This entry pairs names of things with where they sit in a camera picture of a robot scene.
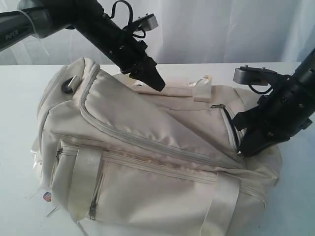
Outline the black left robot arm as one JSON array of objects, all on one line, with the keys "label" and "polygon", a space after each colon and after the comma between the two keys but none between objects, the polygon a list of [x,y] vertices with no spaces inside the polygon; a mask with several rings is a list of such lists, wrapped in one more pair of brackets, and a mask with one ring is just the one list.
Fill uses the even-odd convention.
[{"label": "black left robot arm", "polygon": [[77,30],[105,54],[123,74],[128,74],[162,91],[165,82],[156,69],[157,63],[147,55],[146,33],[158,27],[154,14],[134,19],[128,7],[128,22],[120,28],[113,22],[118,1],[110,14],[96,0],[22,0],[15,11],[0,15],[0,49],[3,51],[23,39],[46,38],[63,29]]}]

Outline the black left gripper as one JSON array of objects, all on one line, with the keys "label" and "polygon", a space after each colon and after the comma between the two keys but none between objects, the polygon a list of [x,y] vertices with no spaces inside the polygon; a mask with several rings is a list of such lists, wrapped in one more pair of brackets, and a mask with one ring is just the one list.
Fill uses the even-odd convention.
[{"label": "black left gripper", "polygon": [[76,29],[105,54],[122,73],[141,81],[156,91],[165,88],[165,82],[156,70],[157,63],[147,55],[147,45],[137,41],[132,33],[119,28],[107,14],[82,16]]}]

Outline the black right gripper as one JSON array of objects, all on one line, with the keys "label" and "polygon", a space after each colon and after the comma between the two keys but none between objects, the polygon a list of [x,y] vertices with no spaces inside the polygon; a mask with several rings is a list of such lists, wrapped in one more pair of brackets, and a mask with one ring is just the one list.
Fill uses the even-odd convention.
[{"label": "black right gripper", "polygon": [[307,129],[313,121],[313,75],[272,74],[266,81],[272,92],[261,98],[259,108],[239,112],[232,119],[237,130],[246,130],[240,142],[244,157],[252,157],[285,138]]}]

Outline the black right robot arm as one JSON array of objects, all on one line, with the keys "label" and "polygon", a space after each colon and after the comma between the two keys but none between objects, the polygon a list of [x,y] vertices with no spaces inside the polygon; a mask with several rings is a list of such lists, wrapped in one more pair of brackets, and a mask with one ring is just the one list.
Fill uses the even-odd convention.
[{"label": "black right robot arm", "polygon": [[241,66],[235,69],[233,80],[260,95],[256,107],[239,112],[232,120],[237,130],[246,130],[238,147],[244,157],[252,157],[271,146],[287,142],[312,124],[310,116],[315,112],[314,51],[292,75]]}]

